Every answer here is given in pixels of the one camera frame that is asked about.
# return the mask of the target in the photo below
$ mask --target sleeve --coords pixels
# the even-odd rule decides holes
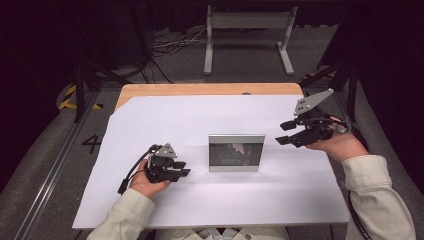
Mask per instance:
[[[367,155],[342,162],[352,205],[372,239],[416,239],[411,215],[392,189],[386,159]],[[346,239],[363,239],[349,220]]]
[[[87,239],[137,239],[154,208],[149,198],[128,188]]]

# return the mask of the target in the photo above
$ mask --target dark curtain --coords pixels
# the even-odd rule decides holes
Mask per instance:
[[[186,30],[206,24],[206,6],[151,6],[152,19],[155,30],[162,30],[169,27],[171,32],[186,33]],[[214,11],[220,12],[276,12],[290,11],[288,7],[263,7],[263,6],[218,6]],[[295,20],[295,25],[304,27],[311,25],[319,27],[321,25],[333,26],[339,24],[346,12],[346,7],[299,7]]]
[[[46,126],[73,65],[34,1],[0,3],[0,190]]]
[[[359,79],[381,127],[424,193],[424,22],[418,2],[399,2],[363,57]]]

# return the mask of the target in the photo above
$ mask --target printed number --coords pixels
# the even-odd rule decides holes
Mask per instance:
[[[84,142],[82,142],[81,145],[89,145],[89,146],[91,146],[90,153],[93,153],[94,152],[94,148],[96,147],[96,145],[102,144],[102,142],[97,142],[98,139],[99,139],[99,136],[97,136],[96,134],[94,134],[89,139],[87,139]]]

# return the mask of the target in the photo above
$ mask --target table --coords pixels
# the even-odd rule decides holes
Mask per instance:
[[[148,228],[346,223],[349,213],[326,154],[274,139],[284,134],[279,124],[293,117],[302,97],[296,84],[125,86],[73,228],[97,226],[119,198],[122,178],[147,150],[142,146],[168,140],[192,171],[154,198]],[[259,171],[209,172],[207,135],[217,131],[266,133]]]

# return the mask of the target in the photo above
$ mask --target white paper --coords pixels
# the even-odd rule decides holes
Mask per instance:
[[[151,228],[346,223],[349,213],[325,153],[276,137],[301,95],[135,97],[108,124],[73,228],[95,228],[119,185],[153,144],[171,143],[187,177],[154,199]],[[208,170],[209,134],[266,134],[258,172]]]

